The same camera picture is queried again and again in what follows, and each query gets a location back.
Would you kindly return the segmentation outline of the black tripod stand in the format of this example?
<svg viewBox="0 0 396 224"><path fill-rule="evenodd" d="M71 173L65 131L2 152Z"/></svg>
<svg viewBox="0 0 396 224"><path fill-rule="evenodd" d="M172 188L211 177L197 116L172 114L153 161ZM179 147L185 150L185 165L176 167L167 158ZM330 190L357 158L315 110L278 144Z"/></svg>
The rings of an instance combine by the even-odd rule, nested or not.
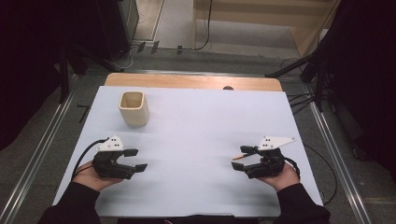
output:
<svg viewBox="0 0 396 224"><path fill-rule="evenodd" d="M272 73L267 74L265 77L267 78L278 78L283 75L286 75L289 71L297 69L304 65L304 70L300 75L300 80L303 83L308 83L316 77L316 89L312 93L314 96L314 103L319 112L322 112L322 98L323 98L323 90L326 76L326 60L321 56L320 53L313 52L301 59L298 59L295 63L287 65L284 68Z"/></svg>
<svg viewBox="0 0 396 224"><path fill-rule="evenodd" d="M109 62L101 59L99 56L89 52L83 47L75 44L62 44L59 47L59 74L60 74L60 86L61 86L61 97L60 103L64 103L66 97L69 95L69 77L68 77L68 65L71 65L73 70L84 75L87 71L84 58L91 59L95 63L101 65L110 72L123 72L123 69L117 68Z"/></svg>

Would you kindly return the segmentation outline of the black cabinet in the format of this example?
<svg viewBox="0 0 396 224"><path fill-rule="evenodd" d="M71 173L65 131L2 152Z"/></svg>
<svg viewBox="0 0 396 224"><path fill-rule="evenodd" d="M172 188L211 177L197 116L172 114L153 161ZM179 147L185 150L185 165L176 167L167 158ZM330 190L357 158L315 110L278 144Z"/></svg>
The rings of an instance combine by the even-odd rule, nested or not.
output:
<svg viewBox="0 0 396 224"><path fill-rule="evenodd" d="M105 58L115 61L132 45L139 21L136 0L96 0L104 33Z"/></svg>

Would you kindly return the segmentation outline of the wooden table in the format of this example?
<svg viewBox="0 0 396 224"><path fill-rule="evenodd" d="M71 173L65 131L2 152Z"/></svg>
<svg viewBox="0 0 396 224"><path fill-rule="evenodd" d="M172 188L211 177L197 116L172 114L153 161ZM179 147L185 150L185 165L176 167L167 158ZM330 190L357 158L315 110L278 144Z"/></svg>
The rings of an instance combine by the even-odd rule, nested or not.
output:
<svg viewBox="0 0 396 224"><path fill-rule="evenodd" d="M106 86L152 87L236 91L282 91L280 82L265 77L223 77L176 74L131 74L111 73L105 81Z"/></svg>

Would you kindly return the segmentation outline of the person's left hand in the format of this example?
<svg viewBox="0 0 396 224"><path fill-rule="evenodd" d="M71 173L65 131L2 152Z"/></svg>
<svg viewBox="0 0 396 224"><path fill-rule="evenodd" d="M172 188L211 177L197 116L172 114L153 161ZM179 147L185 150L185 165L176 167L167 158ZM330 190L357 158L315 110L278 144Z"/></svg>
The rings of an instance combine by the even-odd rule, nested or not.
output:
<svg viewBox="0 0 396 224"><path fill-rule="evenodd" d="M78 167L78 171L72 181L90 189L101 191L112 185L120 183L121 179L100 177L99 174L95 172L92 161L88 161Z"/></svg>

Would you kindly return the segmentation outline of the person's right hand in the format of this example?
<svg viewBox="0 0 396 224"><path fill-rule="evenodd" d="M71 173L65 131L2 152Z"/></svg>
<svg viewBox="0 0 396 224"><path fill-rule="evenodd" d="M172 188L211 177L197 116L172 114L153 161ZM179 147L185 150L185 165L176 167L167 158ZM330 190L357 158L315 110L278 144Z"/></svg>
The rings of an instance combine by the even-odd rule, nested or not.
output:
<svg viewBox="0 0 396 224"><path fill-rule="evenodd" d="M282 172L277 176L259 177L259 180L271 186L275 191L281 191L300 182L295 169L288 163L284 164Z"/></svg>

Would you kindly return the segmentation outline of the black curtain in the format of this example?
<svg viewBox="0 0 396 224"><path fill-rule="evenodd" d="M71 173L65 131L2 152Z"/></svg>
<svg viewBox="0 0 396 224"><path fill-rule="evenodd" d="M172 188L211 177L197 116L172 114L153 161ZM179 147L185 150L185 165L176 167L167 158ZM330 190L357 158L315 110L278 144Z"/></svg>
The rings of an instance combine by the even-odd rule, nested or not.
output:
<svg viewBox="0 0 396 224"><path fill-rule="evenodd" d="M77 44L84 0L0 0L0 150L56 90L59 47Z"/></svg>
<svg viewBox="0 0 396 224"><path fill-rule="evenodd" d="M341 0L320 48L356 153L396 177L396 0Z"/></svg>

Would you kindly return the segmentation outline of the beige square cup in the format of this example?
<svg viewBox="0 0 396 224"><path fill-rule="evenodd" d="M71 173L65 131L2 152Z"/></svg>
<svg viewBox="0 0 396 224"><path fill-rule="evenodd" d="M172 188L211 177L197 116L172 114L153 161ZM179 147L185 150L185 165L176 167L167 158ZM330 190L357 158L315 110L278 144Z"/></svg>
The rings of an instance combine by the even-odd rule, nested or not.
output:
<svg viewBox="0 0 396 224"><path fill-rule="evenodd" d="M144 126L149 121L149 105L142 91L125 91L119 102L119 111L130 126Z"/></svg>

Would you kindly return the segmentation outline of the orange pencil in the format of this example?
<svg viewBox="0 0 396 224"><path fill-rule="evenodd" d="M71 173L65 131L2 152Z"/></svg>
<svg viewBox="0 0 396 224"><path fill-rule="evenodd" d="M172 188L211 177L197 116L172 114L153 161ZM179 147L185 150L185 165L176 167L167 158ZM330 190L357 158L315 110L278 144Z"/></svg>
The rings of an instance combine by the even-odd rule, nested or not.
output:
<svg viewBox="0 0 396 224"><path fill-rule="evenodd" d="M241 160L241 159L244 159L246 157L249 157L249 156L252 156L252 155L255 155L255 154L256 154L255 152L252 152L252 153L246 153L246 154L238 155L238 156L232 158L232 160L233 161Z"/></svg>

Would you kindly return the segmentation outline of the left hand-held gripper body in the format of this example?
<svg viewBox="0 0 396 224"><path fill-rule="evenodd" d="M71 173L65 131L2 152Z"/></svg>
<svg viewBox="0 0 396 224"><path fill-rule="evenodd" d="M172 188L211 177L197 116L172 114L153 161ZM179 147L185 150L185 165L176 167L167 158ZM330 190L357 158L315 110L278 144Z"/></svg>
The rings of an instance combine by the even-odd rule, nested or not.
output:
<svg viewBox="0 0 396 224"><path fill-rule="evenodd" d="M100 177L130 179L135 173L135 167L118 163L118 158L124 156L123 143L119 136L107 138L96 148L92 165Z"/></svg>

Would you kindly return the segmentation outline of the wooden platform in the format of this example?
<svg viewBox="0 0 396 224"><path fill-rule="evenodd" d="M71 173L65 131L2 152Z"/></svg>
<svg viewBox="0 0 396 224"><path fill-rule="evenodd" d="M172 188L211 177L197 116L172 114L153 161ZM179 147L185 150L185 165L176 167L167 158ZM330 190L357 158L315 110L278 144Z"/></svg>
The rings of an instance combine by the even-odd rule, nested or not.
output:
<svg viewBox="0 0 396 224"><path fill-rule="evenodd" d="M341 0L192 0L192 44L196 21L258 23L290 28L301 57L316 48L320 34L329 28Z"/></svg>

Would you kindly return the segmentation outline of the black hex key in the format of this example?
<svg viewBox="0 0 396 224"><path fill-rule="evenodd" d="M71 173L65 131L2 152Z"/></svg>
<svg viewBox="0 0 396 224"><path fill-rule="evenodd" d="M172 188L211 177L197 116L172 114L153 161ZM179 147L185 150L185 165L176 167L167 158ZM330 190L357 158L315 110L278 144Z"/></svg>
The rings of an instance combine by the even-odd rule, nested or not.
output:
<svg viewBox="0 0 396 224"><path fill-rule="evenodd" d="M83 113L81 115L81 118L78 121L78 123L82 123L84 121L84 119L87 117L87 115L88 115L88 113L89 113L89 111L91 109L91 106L90 105L77 105L77 107L84 109L84 111L83 111Z"/></svg>

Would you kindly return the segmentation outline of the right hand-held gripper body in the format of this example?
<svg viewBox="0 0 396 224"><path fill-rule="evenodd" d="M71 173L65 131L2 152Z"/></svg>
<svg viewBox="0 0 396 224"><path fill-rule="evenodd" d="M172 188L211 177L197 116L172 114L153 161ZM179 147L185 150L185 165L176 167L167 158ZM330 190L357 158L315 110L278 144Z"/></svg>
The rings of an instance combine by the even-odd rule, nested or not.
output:
<svg viewBox="0 0 396 224"><path fill-rule="evenodd" d="M295 141L294 137L264 136L260 143L255 146L257 155L261 156L259 163L246 165L244 173L249 178L277 176L288 162L296 168L296 162L285 157L280 148Z"/></svg>

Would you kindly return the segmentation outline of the aluminium floor rail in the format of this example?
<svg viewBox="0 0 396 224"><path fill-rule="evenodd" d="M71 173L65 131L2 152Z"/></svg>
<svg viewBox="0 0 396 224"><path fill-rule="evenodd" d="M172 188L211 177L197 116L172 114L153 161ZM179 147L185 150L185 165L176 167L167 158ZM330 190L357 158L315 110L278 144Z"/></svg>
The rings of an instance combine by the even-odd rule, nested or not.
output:
<svg viewBox="0 0 396 224"><path fill-rule="evenodd" d="M304 133L303 144L314 163L319 195L331 211L331 224L373 224L350 169L336 143L329 122L315 103L306 103L312 117L312 132Z"/></svg>
<svg viewBox="0 0 396 224"><path fill-rule="evenodd" d="M50 148L52 140L58 132L61 123L64 120L64 116L68 111L69 106L75 95L75 91L80 83L81 77L74 74L70 79L70 92L66 95L66 98L60 103L54 115L52 116L49 125L44 131L35 151L26 165L21 178L17 182L15 188L12 190L8 197L7 204L0 215L0 224L12 224L15 216L17 215L22 202L24 201L29 188L35 179L35 176Z"/></svg>

